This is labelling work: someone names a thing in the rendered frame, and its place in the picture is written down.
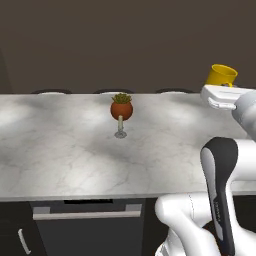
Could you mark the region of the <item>black dishwasher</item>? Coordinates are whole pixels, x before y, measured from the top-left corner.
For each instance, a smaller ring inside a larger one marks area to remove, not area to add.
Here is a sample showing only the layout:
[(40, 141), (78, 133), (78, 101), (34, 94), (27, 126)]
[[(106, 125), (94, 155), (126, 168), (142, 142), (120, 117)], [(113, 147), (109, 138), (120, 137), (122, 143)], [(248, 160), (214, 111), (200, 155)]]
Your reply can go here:
[(35, 220), (47, 256), (141, 256), (142, 199), (35, 201), (33, 214), (141, 211), (140, 217)]

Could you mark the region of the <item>black cabinet door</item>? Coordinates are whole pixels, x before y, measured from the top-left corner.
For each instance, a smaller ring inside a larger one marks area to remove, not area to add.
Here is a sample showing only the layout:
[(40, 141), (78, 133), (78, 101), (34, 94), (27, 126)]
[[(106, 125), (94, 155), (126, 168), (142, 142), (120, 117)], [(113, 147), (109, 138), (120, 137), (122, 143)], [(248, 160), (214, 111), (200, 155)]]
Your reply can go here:
[[(19, 229), (23, 229), (30, 255), (20, 243)], [(47, 256), (28, 202), (0, 202), (0, 256)]]

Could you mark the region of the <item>green plant in brown pot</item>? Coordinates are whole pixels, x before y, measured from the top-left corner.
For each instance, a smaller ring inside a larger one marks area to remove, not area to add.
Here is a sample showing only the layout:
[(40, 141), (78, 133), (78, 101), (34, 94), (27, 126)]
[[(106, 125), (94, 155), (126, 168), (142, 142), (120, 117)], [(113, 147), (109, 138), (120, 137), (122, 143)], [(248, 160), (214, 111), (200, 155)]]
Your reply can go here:
[(133, 114), (131, 96), (126, 93), (118, 93), (112, 97), (112, 100), (110, 112), (113, 118), (118, 119), (119, 116), (122, 116), (124, 121), (128, 120)]

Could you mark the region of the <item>yellow mug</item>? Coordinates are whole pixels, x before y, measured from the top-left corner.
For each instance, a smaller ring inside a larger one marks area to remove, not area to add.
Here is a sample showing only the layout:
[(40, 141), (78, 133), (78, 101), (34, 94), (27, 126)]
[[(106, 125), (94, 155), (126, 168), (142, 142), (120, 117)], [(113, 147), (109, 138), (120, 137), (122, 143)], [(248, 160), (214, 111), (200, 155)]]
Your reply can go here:
[(213, 64), (205, 81), (208, 85), (232, 87), (238, 72), (223, 64)]

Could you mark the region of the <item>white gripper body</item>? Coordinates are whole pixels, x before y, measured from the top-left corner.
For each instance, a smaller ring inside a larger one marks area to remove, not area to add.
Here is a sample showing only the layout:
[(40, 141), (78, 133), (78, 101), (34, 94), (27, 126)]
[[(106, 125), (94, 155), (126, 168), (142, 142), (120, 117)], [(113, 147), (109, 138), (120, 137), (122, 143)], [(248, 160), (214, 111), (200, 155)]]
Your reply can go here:
[(208, 102), (211, 98), (215, 102), (234, 103), (241, 95), (249, 92), (249, 89), (239, 87), (225, 87), (216, 85), (204, 85), (201, 90), (201, 98)]

